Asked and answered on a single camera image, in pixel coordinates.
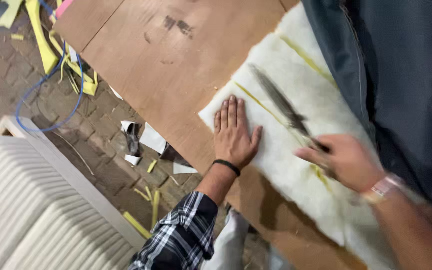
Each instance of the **white paper scrap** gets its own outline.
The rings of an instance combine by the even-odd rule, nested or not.
[[[154,130],[148,122],[144,125],[144,132],[142,133],[139,142],[155,150],[159,154],[162,154],[166,147],[166,140],[156,130]]]
[[[195,168],[184,166],[178,163],[173,163],[173,175],[178,174],[197,174],[198,171]]]
[[[69,46],[69,56],[71,58],[71,62],[77,63],[78,62],[78,54],[76,53],[75,49],[73,47]]]
[[[124,160],[131,163],[133,166],[136,166],[136,164],[141,160],[141,157],[124,155]]]
[[[111,85],[109,86],[109,88],[111,88],[111,90],[113,90],[113,93],[114,93],[114,95],[118,98],[118,99],[120,99],[120,100],[123,100],[123,98],[116,92],[116,90],[114,90],[114,88],[112,88],[111,87]]]
[[[131,124],[138,124],[138,123],[131,122],[131,121],[128,121],[128,120],[121,121],[121,131],[122,132],[128,132],[129,125],[131,125]]]

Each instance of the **dark gray fabric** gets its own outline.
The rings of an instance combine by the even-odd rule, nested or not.
[[[432,200],[432,1],[304,0],[349,107],[383,166]]]

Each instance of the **paving stone floor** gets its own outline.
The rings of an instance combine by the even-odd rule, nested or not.
[[[24,35],[24,40],[12,40],[11,33]],[[10,30],[0,29],[0,119],[3,115],[14,115],[21,96],[43,75],[36,38],[23,9]],[[21,116],[31,118],[39,128],[49,127],[68,117],[78,95],[72,90],[66,75],[61,82],[59,79],[58,72],[43,83],[38,92],[25,101]],[[149,164],[158,156],[156,151],[144,145],[143,158],[137,166],[126,162],[127,143],[120,131],[122,120],[145,122],[101,80],[96,95],[84,95],[76,114],[66,125],[45,134],[119,211],[128,211],[150,229],[152,206],[134,192],[134,188],[144,190],[148,186],[151,190],[161,191],[159,213],[162,217],[191,192],[202,177],[199,174],[172,175],[172,163],[166,161],[159,161],[153,172],[147,173]],[[69,144],[79,152],[93,174]],[[224,227],[225,211],[220,212],[217,234]],[[261,257],[264,256],[260,251],[264,250],[261,249],[264,245],[261,241],[257,238],[248,241],[244,255],[247,269],[262,269],[264,260]],[[252,250],[259,255],[252,256]]]

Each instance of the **blue wire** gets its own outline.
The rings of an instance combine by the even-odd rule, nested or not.
[[[54,18],[56,18],[56,14],[54,13],[54,9],[52,9],[44,0],[39,0],[39,3],[43,6],[43,8],[46,10],[47,13],[49,13],[50,16],[54,15]]]
[[[56,71],[61,67],[61,64],[63,63],[63,59],[64,59],[64,54],[66,51],[66,41],[64,42],[63,45],[63,56],[61,57],[61,59],[59,60],[59,63],[57,64],[57,66],[51,71],[51,73],[49,73],[48,75],[44,76],[43,78],[41,78],[41,80],[39,80],[38,83],[36,83],[33,87],[31,87],[30,89],[28,89],[28,91],[22,96],[21,100],[18,103],[18,106],[16,107],[16,121],[18,122],[18,124],[21,126],[22,129],[24,129],[27,132],[47,132],[47,131],[51,131],[54,129],[59,128],[60,126],[63,126],[65,123],[67,123],[76,113],[76,110],[79,107],[79,104],[81,103],[81,98],[83,97],[83,89],[84,89],[84,73],[83,73],[83,65],[81,64],[81,58],[79,56],[79,54],[77,55],[78,57],[78,62],[79,62],[79,68],[81,69],[81,90],[79,92],[79,99],[78,99],[78,103],[76,104],[75,108],[72,110],[71,114],[68,116],[68,118],[66,118],[65,120],[54,124],[51,127],[45,128],[45,129],[31,129],[28,128],[27,126],[24,126],[23,123],[21,123],[21,120],[19,119],[19,114],[21,113],[21,107],[23,106],[23,103],[25,100],[28,99],[28,97],[31,95],[31,93],[33,93],[33,91],[35,89],[37,89],[38,87],[40,87],[44,82],[46,82],[49,78],[51,78],[51,76],[53,76]]]

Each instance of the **black wristband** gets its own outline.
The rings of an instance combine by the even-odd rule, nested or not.
[[[240,169],[236,168],[236,166],[234,166],[233,164],[231,164],[231,162],[227,162],[226,160],[222,160],[222,159],[216,159],[216,160],[213,162],[213,165],[214,165],[215,163],[223,164],[223,165],[225,165],[226,167],[228,167],[229,169],[232,169],[232,170],[234,171],[234,173],[235,173],[238,177],[241,175],[241,171],[240,171]]]

